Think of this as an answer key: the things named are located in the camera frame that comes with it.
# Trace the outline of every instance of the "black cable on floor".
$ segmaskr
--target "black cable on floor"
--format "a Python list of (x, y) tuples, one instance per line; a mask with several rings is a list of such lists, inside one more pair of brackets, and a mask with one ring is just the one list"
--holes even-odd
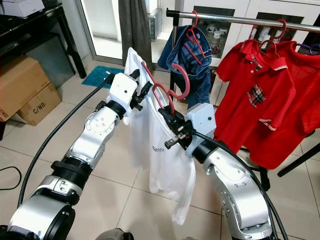
[(10, 188), (0, 188), (0, 191), (2, 191), (2, 190), (12, 190), (12, 189), (15, 189), (15, 188), (18, 187), (19, 184), (21, 183), (22, 174), (21, 174), (20, 170), (19, 170), (17, 167), (15, 167), (15, 166), (7, 166), (7, 167), (5, 167), (5, 168), (0, 169), (0, 172), (3, 171), (3, 170), (6, 170), (6, 169), (15, 169), (15, 170), (18, 172), (18, 174), (19, 174), (19, 181), (18, 181), (18, 183), (17, 183), (14, 187), (10, 187)]
[[(274, 217), (275, 217), (275, 220), (276, 220), (277, 223), (278, 223), (278, 226), (279, 226), (279, 228), (280, 228), (280, 230), (281, 230), (281, 233), (282, 233), (282, 236), (283, 236), (284, 240), (289, 240), (289, 239), (288, 239), (288, 236), (287, 236), (287, 233), (286, 233), (286, 230), (285, 230), (285, 228), (284, 228), (284, 226), (283, 226), (283, 224), (282, 224), (282, 222), (281, 222), (281, 219), (280, 219), (280, 217), (279, 217), (279, 214), (278, 214), (275, 206), (274, 206), (273, 203), (271, 202), (268, 194), (267, 194), (266, 191), (263, 189), (260, 181), (258, 180), (257, 176), (254, 174), (254, 172), (251, 170), (251, 168), (248, 167), (248, 165), (247, 165), (238, 155), (236, 155), (235, 153), (233, 153), (227, 146), (221, 144), (221, 143), (218, 142), (218, 141), (213, 140), (212, 138), (210, 138), (210, 137), (208, 137), (208, 136), (206, 136), (206, 135), (203, 135), (203, 134), (200, 133), (200, 132), (197, 132), (196, 130), (194, 130), (194, 131), (192, 132), (192, 134), (195, 135), (195, 136), (198, 136), (198, 137), (200, 137), (200, 138), (202, 138), (202, 139), (204, 139), (204, 140), (207, 140), (207, 141), (213, 143), (214, 145), (216, 145), (217, 147), (219, 147), (219, 148), (223, 149), (224, 151), (226, 151), (228, 154), (230, 154), (232, 157), (234, 157), (234, 158), (250, 173), (253, 181), (255, 182), (255, 184), (256, 184), (256, 185), (258, 186), (258, 188), (260, 189), (260, 191), (261, 191), (261, 193), (262, 193), (262, 196), (263, 196), (266, 204), (268, 205), (268, 207), (270, 207), (271, 211), (273, 212)], [(270, 223), (271, 223), (271, 224), (273, 223), (273, 226), (271, 226), (271, 227), (272, 227), (272, 229), (275, 229), (274, 222), (273, 222), (273, 221), (270, 221)]]
[(91, 93), (89, 93), (88, 96), (86, 96), (81, 102), (78, 103), (77, 106), (74, 107), (74, 109), (71, 110), (71, 112), (69, 112), (69, 114), (55, 127), (55, 129), (49, 134), (49, 136), (44, 140), (44, 142), (42, 143), (41, 147), (39, 148), (39, 150), (36, 152), (34, 158), (32, 159), (28, 170), (26, 171), (26, 174), (24, 176), (23, 182), (22, 182), (22, 186), (21, 186), (21, 190), (20, 190), (20, 194), (19, 194), (19, 200), (18, 200), (18, 205), (17, 207), (19, 207), (23, 200), (24, 200), (24, 195), (25, 195), (25, 191), (26, 191), (26, 187), (27, 187), (27, 183), (28, 183), (28, 179), (30, 177), (30, 174), (32, 172), (32, 169), (34, 168), (38, 158), (40, 157), (40, 154), (43, 152), (43, 150), (45, 149), (45, 147), (47, 146), (47, 144), (49, 143), (49, 141), (52, 139), (52, 137), (59, 131), (59, 129), (66, 123), (66, 121), (69, 120), (69, 118), (71, 118), (71, 116), (86, 102), (88, 101), (96, 92), (98, 92), (100, 89), (102, 89), (102, 87), (106, 84), (110, 84), (112, 83), (113, 79), (114, 79), (115, 75), (113, 73), (109, 74), (108, 77), (103, 81), (103, 83), (101, 83), (98, 87), (96, 87), (96, 89), (94, 89)]

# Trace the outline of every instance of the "cardboard box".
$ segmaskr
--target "cardboard box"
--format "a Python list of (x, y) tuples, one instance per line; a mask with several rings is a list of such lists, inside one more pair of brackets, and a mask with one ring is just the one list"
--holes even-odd
[(19, 56), (0, 69), (0, 120), (6, 121), (50, 83), (37, 60)]
[(55, 86), (49, 83), (27, 104), (16, 112), (13, 119), (35, 126), (47, 116), (59, 103), (61, 98)]

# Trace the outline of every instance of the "black table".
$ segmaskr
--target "black table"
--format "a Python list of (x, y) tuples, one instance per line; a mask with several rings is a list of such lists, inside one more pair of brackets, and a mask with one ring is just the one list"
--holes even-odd
[(56, 22), (59, 23), (67, 44), (66, 53), (72, 57), (80, 78), (84, 79), (87, 73), (68, 26), (62, 3), (45, 8), (42, 12), (33, 13), (26, 19), (0, 15), (0, 44), (1, 46), (5, 46), (25, 34), (38, 35), (41, 32), (48, 32), (48, 24)]

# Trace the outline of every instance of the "polo shirt collar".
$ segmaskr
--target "polo shirt collar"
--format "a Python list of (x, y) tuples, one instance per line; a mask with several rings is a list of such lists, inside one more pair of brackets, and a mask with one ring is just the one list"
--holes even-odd
[(287, 69), (286, 59), (284, 57), (273, 57), (269, 59), (263, 59), (260, 53), (259, 45), (257, 40), (250, 39), (245, 40), (242, 44), (240, 52), (245, 54), (245, 59), (252, 61), (252, 54), (258, 58), (258, 60), (262, 61), (262, 64), (268, 66), (269, 68), (278, 71), (280, 69)]

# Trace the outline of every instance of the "blue jacket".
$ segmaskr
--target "blue jacket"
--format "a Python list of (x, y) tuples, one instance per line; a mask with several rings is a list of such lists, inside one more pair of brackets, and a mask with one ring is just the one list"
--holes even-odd
[[(197, 43), (192, 43), (187, 38), (186, 33), (190, 28), (191, 25), (178, 27), (177, 41), (173, 49), (171, 33), (158, 60), (160, 67), (170, 69), (173, 72), (174, 82), (182, 92), (186, 89), (185, 80), (180, 72), (172, 67), (172, 64), (179, 64), (185, 69), (190, 80), (190, 93), (186, 97), (188, 108), (197, 103), (209, 103), (209, 89), (211, 84), (209, 65), (212, 58), (212, 50), (204, 33), (199, 28), (193, 29), (204, 52), (205, 57), (203, 58)], [(187, 50), (184, 43), (186, 43), (193, 54), (200, 60), (201, 65)]]

